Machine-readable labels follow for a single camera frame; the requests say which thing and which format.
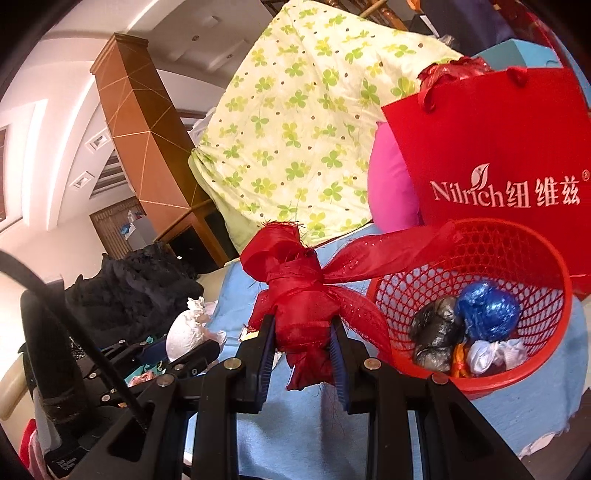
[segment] red fabric bow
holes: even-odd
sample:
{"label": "red fabric bow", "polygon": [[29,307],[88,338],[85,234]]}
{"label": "red fabric bow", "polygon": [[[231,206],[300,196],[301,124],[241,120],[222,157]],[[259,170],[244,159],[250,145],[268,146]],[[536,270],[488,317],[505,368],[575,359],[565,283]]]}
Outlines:
{"label": "red fabric bow", "polygon": [[240,261],[247,274],[269,288],[258,294],[248,326],[259,330],[266,314],[275,315],[277,349],[286,353],[294,369],[287,390],[332,383],[326,347],[335,315],[373,343],[385,361],[391,359],[388,326],[376,305],[333,284],[426,265],[461,237],[453,222],[440,229],[423,226],[368,235],[352,240],[322,268],[316,251],[301,244],[296,224],[270,222],[258,231]]}

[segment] light blue bedsheet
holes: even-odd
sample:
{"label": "light blue bedsheet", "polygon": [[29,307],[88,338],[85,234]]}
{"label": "light blue bedsheet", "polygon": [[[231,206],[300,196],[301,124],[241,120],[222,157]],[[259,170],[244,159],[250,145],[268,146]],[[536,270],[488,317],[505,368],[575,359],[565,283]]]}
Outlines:
{"label": "light blue bedsheet", "polygon": [[[374,225],[318,249],[321,264],[351,238],[379,233]],[[369,282],[348,284],[365,292]],[[220,356],[236,354],[238,336],[248,322],[256,295],[267,286],[232,264],[209,327],[225,330],[228,341]],[[369,349],[372,355],[375,349]],[[587,371],[587,330],[576,299],[569,328],[554,355],[525,380],[478,399],[474,405],[519,453],[539,437],[567,428],[579,408]],[[361,479],[365,475],[367,415],[350,416],[330,385],[286,391],[290,369],[283,357],[271,375],[267,402],[258,415],[238,416],[240,473],[271,480]],[[422,478],[418,438],[410,415],[415,479]],[[193,452],[195,417],[190,420],[185,452]]]}

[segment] red shopping bag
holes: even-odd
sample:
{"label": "red shopping bag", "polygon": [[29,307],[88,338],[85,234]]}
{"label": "red shopping bag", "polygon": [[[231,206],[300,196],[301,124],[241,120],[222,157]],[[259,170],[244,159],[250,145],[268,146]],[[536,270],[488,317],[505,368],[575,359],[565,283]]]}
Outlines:
{"label": "red shopping bag", "polygon": [[436,85],[383,108],[427,224],[527,225],[591,293],[591,123],[569,69],[510,69]]}

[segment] pink pillow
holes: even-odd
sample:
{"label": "pink pillow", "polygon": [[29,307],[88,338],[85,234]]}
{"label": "pink pillow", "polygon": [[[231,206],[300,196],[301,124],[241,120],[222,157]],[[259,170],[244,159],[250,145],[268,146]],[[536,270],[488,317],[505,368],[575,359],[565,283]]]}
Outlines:
{"label": "pink pillow", "polygon": [[374,223],[383,233],[419,225],[418,198],[386,122],[378,122],[369,156],[368,203]]}

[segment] green clover pattern fabric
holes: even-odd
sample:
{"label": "green clover pattern fabric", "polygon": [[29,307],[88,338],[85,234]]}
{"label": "green clover pattern fabric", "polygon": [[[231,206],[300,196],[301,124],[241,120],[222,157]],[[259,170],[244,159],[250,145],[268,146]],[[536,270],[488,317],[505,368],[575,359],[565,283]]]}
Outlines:
{"label": "green clover pattern fabric", "polygon": [[240,252],[270,220],[317,245],[370,220],[367,171],[381,106],[460,54],[434,38],[291,0],[230,82],[189,163]]}

